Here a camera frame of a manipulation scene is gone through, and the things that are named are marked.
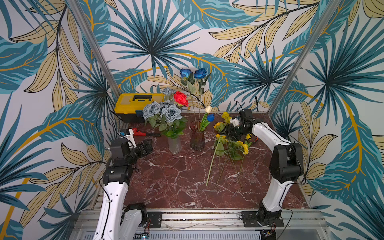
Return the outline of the yellow tulip flower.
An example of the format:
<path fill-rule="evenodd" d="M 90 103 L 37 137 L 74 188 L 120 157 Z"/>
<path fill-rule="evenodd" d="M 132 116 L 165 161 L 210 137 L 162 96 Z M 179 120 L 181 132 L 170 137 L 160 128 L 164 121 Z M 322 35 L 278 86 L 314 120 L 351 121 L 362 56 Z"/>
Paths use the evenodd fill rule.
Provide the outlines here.
<path fill-rule="evenodd" d="M 240 149 L 241 149 L 242 152 L 243 152 L 242 144 L 248 144 L 248 146 L 250 147 L 251 144 L 252 144 L 251 140 L 252 140 L 251 134 L 247 134 L 246 138 L 245 138 L 245 141 L 238 141 Z M 242 158 L 242 162 L 241 162 L 241 167 L 240 167 L 240 172 L 242 172 L 242 169 L 243 169 L 243 162 L 244 162 L 245 156 L 246 155 L 243 154 L 243 158 Z"/>

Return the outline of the tall yellow flower spray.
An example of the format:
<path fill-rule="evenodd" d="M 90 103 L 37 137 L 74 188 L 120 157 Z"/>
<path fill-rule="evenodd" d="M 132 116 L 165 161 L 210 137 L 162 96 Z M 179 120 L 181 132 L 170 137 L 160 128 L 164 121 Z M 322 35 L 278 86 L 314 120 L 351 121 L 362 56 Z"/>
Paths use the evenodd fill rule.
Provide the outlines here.
<path fill-rule="evenodd" d="M 211 178 L 211 172 L 213 168 L 213 163 L 216 156 L 221 157 L 224 154 L 225 151 L 225 144 L 228 142 L 227 140 L 227 134 L 226 134 L 226 127 L 230 124 L 230 114 L 228 112 L 224 112 L 221 115 L 223 122 L 218 122 L 214 125 L 214 130 L 217 132 L 216 134 L 216 141 L 214 144 L 214 153 L 212 156 L 207 182 L 206 186 L 208 186 L 210 178 Z"/>

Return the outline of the tall sunflower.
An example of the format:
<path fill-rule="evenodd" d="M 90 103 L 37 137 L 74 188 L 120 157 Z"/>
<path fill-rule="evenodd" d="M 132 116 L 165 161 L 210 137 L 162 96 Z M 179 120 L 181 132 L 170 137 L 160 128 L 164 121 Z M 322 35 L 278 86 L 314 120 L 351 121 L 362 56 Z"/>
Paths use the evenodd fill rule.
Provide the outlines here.
<path fill-rule="evenodd" d="M 223 123 L 223 122 L 218 122 L 214 125 L 214 130 L 217 132 L 217 133 L 221 133 L 226 127 L 226 124 Z"/>

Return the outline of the yellow carnation flower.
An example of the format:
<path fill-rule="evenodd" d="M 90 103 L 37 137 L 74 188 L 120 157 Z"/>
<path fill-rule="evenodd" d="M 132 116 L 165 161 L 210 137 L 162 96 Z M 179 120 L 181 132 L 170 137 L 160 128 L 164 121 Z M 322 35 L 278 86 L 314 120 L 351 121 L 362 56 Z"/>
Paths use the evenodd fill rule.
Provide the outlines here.
<path fill-rule="evenodd" d="M 249 154 L 249 146 L 248 146 L 248 144 L 242 144 L 242 148 L 243 148 L 243 154 L 244 155 L 248 155 Z"/>

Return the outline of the yellow sunflower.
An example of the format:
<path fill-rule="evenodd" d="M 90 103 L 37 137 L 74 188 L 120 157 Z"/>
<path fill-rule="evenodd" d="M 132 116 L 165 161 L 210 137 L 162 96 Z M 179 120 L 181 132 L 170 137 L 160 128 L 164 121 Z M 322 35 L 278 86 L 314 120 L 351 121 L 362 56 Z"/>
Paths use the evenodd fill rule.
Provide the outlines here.
<path fill-rule="evenodd" d="M 213 158 L 219 157 L 227 154 L 227 150 L 225 149 L 225 146 L 228 142 L 227 137 L 225 135 L 216 134 L 216 143 L 215 143 L 215 150 Z"/>
<path fill-rule="evenodd" d="M 229 154 L 232 166 L 234 167 L 236 178 L 240 185 L 241 190 L 243 190 L 243 184 L 241 181 L 242 165 L 244 162 L 244 143 L 242 141 L 228 141 L 227 142 L 227 153 Z"/>

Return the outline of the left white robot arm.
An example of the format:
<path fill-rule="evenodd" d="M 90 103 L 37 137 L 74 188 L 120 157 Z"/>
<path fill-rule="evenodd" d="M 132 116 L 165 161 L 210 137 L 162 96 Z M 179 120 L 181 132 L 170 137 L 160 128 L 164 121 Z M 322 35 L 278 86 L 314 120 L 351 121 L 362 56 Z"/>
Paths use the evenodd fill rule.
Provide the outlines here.
<path fill-rule="evenodd" d="M 124 207 L 134 165 L 153 152 L 153 141 L 134 145 L 126 138 L 112 141 L 111 157 L 101 178 L 103 203 L 94 240 L 132 240 L 138 228 L 147 228 L 150 219 L 145 204 Z"/>

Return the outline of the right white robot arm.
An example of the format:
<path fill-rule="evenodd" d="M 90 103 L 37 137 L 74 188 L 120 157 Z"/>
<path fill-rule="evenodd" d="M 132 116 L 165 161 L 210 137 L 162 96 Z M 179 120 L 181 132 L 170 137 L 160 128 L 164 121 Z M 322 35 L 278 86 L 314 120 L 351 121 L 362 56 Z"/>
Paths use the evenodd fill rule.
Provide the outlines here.
<path fill-rule="evenodd" d="M 225 128 L 227 137 L 238 141 L 242 136 L 250 134 L 259 138 L 272 152 L 271 183 L 252 221 L 256 221 L 262 227 L 282 227 L 283 201 L 290 187 L 304 173 L 303 148 L 300 144 L 284 139 L 267 123 L 255 118 L 250 109 L 241 110 L 239 117 L 233 119 Z"/>

